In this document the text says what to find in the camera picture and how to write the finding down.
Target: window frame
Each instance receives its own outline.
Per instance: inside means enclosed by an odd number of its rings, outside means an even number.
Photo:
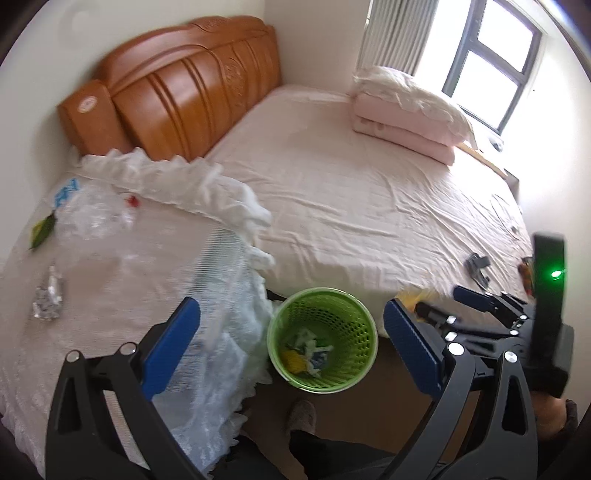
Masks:
[[[491,48],[484,45],[478,40],[478,34],[480,32],[480,25],[484,16],[484,10],[487,1],[495,1],[511,15],[521,21],[527,28],[532,32],[532,39],[530,50],[525,59],[523,68],[521,71],[517,70],[513,65],[501,57],[498,53],[493,51]],[[468,52],[472,51],[482,59],[490,63],[494,68],[503,73],[507,78],[511,79],[517,85],[515,95],[509,104],[505,115],[503,116],[498,127],[494,127],[489,124],[477,114],[471,112],[467,108],[462,107],[468,115],[478,120],[480,123],[486,125],[488,128],[493,130],[498,135],[502,134],[503,129],[506,127],[509,118],[513,114],[521,95],[525,90],[525,86],[530,80],[531,73],[534,68],[538,52],[540,50],[540,43],[542,39],[541,30],[521,11],[515,6],[509,3],[507,0],[472,0],[470,3],[470,10],[466,18],[466,24],[462,33],[460,44],[457,47],[456,56],[453,59],[452,66],[447,74],[445,84],[443,85],[442,92],[447,96],[451,97],[456,90],[458,80],[462,74],[464,64],[468,57]]]

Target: bed frame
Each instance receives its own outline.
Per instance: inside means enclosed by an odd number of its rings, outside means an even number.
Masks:
[[[58,111],[81,155],[141,147],[153,160],[191,161],[280,82],[272,27],[203,17],[116,48]]]

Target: wooden floor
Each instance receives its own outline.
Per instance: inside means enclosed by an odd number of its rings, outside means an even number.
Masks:
[[[302,392],[273,372],[272,385],[259,385],[246,403],[251,411],[245,431],[263,454],[290,480],[304,480],[303,468],[291,455],[284,434],[290,406],[306,398],[318,414],[319,437],[365,443],[398,452],[411,436],[430,398],[420,393],[389,340],[380,339],[378,357],[369,374],[353,388],[332,395]],[[442,459],[453,460],[466,434],[477,396],[472,394]]]

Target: hand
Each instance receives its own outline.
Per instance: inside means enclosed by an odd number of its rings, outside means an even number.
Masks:
[[[549,440],[566,424],[566,400],[547,393],[531,392],[538,440]]]

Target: curtain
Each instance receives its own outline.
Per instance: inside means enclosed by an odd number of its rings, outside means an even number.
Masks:
[[[357,66],[381,65],[414,75],[438,2],[373,0]]]

